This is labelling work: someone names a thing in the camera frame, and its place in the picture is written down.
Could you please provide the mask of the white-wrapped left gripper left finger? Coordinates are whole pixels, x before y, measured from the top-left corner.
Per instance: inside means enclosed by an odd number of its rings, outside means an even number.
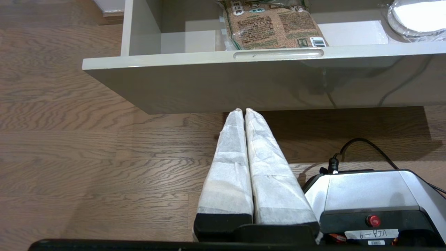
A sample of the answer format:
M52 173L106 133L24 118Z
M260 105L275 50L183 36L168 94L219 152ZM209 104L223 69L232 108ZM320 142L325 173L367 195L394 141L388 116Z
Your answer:
M194 220L196 242L234 240L234 231L253 224L253 198L243 111L231 111L218 137Z

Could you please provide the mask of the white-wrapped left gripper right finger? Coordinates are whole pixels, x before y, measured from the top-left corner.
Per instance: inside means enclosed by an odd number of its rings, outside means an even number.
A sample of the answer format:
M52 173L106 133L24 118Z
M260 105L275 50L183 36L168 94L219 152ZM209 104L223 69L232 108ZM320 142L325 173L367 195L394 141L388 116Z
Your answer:
M247 108L247 157L254 198L255 223L310 228L317 238L320 224L292 172L266 119Z

